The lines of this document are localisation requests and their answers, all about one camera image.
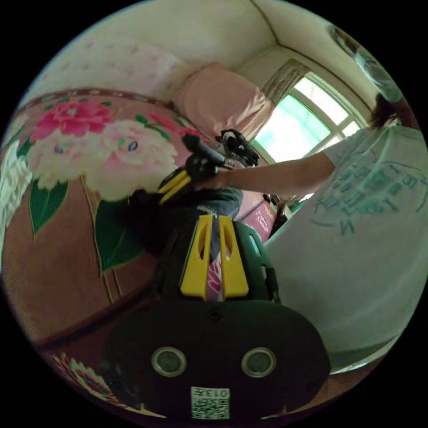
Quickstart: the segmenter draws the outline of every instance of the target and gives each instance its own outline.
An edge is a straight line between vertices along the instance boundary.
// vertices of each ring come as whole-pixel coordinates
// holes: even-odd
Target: pink pillow
[[[216,62],[190,75],[172,101],[208,136],[235,129],[248,140],[274,108],[256,85]]]

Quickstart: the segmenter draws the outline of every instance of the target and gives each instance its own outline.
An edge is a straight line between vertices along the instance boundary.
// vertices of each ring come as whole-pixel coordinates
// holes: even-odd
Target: dark hair
[[[397,114],[391,103],[381,94],[376,95],[376,107],[371,112],[369,119],[370,128],[379,129],[397,118]]]

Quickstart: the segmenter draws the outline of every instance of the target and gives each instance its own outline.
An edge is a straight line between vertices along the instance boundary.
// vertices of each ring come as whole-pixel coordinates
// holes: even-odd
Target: bed
[[[84,126],[68,119],[85,112]],[[159,99],[85,87],[34,98],[14,115],[2,147],[20,140],[33,182],[6,230],[2,280],[35,349],[70,382],[124,407],[97,374],[101,345],[119,313],[144,305],[156,260],[113,218],[137,188],[154,190],[189,156],[183,133],[214,140]],[[238,220],[265,242],[276,216],[244,192]],[[207,281],[221,300],[221,264]]]

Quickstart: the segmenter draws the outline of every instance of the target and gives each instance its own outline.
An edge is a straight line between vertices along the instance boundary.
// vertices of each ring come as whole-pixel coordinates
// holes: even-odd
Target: qr code
[[[191,398],[193,418],[229,419],[229,389],[192,387]]]

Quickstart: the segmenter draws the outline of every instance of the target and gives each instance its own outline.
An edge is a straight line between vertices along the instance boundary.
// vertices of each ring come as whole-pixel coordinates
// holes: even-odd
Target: pink flower print
[[[267,205],[264,206],[264,209],[266,211],[266,214],[269,216],[269,218],[271,218],[273,220],[273,214]]]
[[[208,139],[203,135],[200,131],[197,129],[189,128],[189,127],[181,127],[178,124],[172,123],[167,119],[164,119],[163,117],[160,117],[155,114],[150,114],[150,117],[156,121],[158,124],[162,125],[163,127],[169,129],[172,132],[175,132],[178,134],[181,138],[183,138],[186,134],[196,135],[198,137],[201,137],[203,142],[208,145],[212,146],[211,142],[208,141]]]
[[[57,104],[46,112],[36,125],[33,140],[41,140],[59,128],[62,135],[84,136],[87,132],[100,134],[107,123],[112,123],[111,111],[101,105],[87,101],[68,101]]]
[[[156,191],[176,168],[174,146],[158,132],[132,120],[108,125],[98,148],[109,156],[86,173],[86,185],[106,201],[126,198],[140,188]]]
[[[143,404],[141,404],[140,410],[128,407],[115,397],[102,376],[97,374],[92,368],[85,367],[82,362],[77,362],[74,358],[69,359],[65,354],[62,354],[60,358],[53,356],[53,359],[55,365],[67,379],[85,389],[92,396],[131,412],[161,418],[165,417],[146,410]]]
[[[73,180],[103,163],[110,155],[100,147],[100,135],[88,132],[83,137],[62,135],[56,129],[37,140],[28,153],[29,169],[38,187],[51,190],[57,182]]]
[[[180,130],[182,129],[178,124],[172,123],[167,119],[164,119],[163,117],[160,117],[158,115],[155,115],[153,113],[150,113],[150,117],[158,124],[162,125],[166,129],[169,129],[172,132],[175,132],[177,134],[180,133]]]
[[[208,287],[216,293],[220,293],[222,289],[222,267],[220,255],[214,260],[208,269]]]
[[[260,211],[257,211],[256,213],[257,220],[259,221],[261,227],[265,232],[269,232],[269,225],[267,224],[266,220],[262,216],[262,213]]]
[[[77,376],[71,369],[71,363],[65,354],[62,354],[60,358],[54,355],[53,360],[55,361],[55,366],[61,370],[62,374],[68,381],[79,385]]]

